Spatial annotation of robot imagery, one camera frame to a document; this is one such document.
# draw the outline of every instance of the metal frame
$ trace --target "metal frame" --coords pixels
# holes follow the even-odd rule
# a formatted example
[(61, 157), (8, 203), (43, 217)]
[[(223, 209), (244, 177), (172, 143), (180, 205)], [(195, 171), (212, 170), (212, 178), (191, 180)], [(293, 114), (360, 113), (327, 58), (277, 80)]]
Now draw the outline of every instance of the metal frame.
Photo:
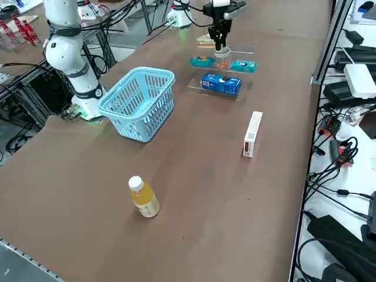
[(5, 241), (4, 239), (0, 238), (0, 247), (4, 247), (6, 249), (8, 249), (9, 251), (19, 255), (20, 257), (22, 257), (24, 260), (27, 260), (28, 262), (34, 264), (37, 268), (39, 268), (40, 270), (42, 270), (44, 273), (50, 275), (52, 278), (54, 278), (57, 282), (64, 282), (64, 280), (62, 280), (59, 276), (57, 276), (55, 273), (51, 272), (50, 269), (44, 267), (42, 264), (38, 263), (36, 260), (34, 260), (32, 257), (30, 257), (29, 255), (21, 252), (20, 250), (18, 250), (18, 248), (16, 248), (15, 246), (9, 244), (7, 241)]
[(325, 73), (330, 63), (338, 38), (340, 37), (341, 29), (347, 18), (352, 2), (353, 0), (338, 0), (334, 9), (334, 15), (330, 22), (328, 35), (324, 41), (324, 47), (321, 50), (318, 64), (311, 78), (311, 84), (323, 84)]

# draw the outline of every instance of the plastic bottle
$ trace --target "plastic bottle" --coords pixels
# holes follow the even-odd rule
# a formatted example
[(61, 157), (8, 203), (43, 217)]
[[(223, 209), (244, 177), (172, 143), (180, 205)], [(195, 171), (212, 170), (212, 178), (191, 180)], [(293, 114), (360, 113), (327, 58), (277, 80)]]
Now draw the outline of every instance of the plastic bottle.
[(152, 188), (139, 176), (132, 176), (128, 185), (133, 202), (141, 214), (145, 217), (156, 216), (159, 212), (159, 202)]
[(20, 44), (20, 41), (17, 39), (14, 32), (9, 28), (9, 26), (2, 19), (0, 19), (0, 25), (4, 29), (4, 33), (8, 36), (8, 38), (12, 41), (14, 45)]
[(25, 26), (25, 29), (27, 31), (27, 33), (29, 34), (30, 38), (34, 41), (34, 42), (40, 42), (38, 36), (35, 34), (34, 32), (34, 29), (33, 27), (26, 21), (26, 20), (22, 20), (22, 23), (24, 24)]
[(31, 39), (29, 33), (26, 31), (26, 28), (21, 24), (21, 22), (16, 22), (16, 26), (18, 28), (19, 33), (24, 38), (24, 40), (29, 42), (31, 45), (35, 46), (34, 41)]

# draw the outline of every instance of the red object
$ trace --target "red object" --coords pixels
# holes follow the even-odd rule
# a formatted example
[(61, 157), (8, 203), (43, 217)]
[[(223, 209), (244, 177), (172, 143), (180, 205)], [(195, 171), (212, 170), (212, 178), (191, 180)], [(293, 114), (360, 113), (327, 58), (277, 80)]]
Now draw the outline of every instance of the red object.
[(14, 22), (16, 23), (16, 25), (17, 25), (18, 22), (19, 22), (20, 25), (22, 25), (21, 21), (16, 17), (15, 14), (12, 14), (11, 17), (14, 20)]
[(18, 28), (19, 33), (22, 35), (22, 37), (29, 42), (31, 45), (34, 45), (33, 39), (31, 39), (29, 33), (27, 32), (26, 28), (21, 24), (20, 21), (16, 22), (16, 26)]
[(2, 19), (0, 19), (0, 25), (2, 26), (2, 28), (4, 28), (4, 33), (10, 38), (11, 41), (17, 40), (14, 32), (9, 28), (9, 26)]
[(30, 38), (31, 38), (34, 42), (40, 42), (38, 36), (37, 36), (37, 35), (35, 34), (35, 32), (34, 32), (33, 27), (31, 27), (31, 25), (30, 25), (26, 20), (23, 20), (22, 23), (24, 24), (25, 29), (26, 29), (27, 33), (29, 34)]

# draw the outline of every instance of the blue box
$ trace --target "blue box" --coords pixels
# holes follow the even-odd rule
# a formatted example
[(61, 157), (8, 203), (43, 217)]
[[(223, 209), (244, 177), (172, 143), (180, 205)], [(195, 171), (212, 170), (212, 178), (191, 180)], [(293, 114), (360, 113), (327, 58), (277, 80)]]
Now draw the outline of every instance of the blue box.
[(241, 85), (239, 78), (229, 78), (223, 75), (207, 73), (201, 80), (201, 87), (206, 90), (222, 92), (236, 96)]

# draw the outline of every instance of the yellow juice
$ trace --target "yellow juice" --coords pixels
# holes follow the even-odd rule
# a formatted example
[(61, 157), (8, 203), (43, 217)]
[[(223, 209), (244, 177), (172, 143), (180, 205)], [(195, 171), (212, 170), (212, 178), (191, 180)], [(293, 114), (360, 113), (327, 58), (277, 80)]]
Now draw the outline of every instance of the yellow juice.
[(159, 212), (159, 202), (152, 188), (139, 176), (131, 177), (128, 184), (132, 200), (141, 214), (145, 217), (156, 216)]

